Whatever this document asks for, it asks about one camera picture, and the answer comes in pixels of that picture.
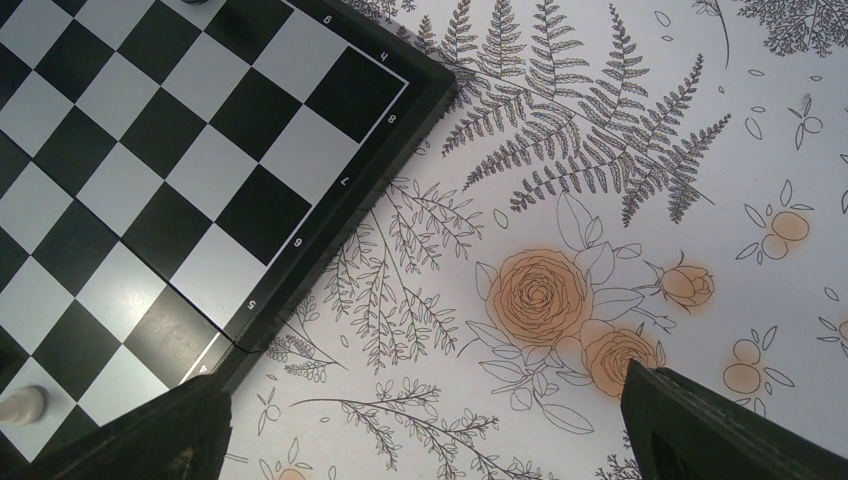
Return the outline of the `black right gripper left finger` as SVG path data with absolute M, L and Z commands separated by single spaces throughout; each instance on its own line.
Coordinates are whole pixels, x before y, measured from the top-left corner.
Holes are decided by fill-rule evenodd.
M 198 375 L 26 467 L 28 479 L 217 479 L 231 396 Z

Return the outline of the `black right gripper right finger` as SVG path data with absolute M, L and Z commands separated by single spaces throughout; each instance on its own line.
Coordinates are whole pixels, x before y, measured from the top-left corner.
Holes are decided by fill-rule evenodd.
M 645 479 L 844 479 L 846 458 L 669 368 L 628 364 L 620 409 Z

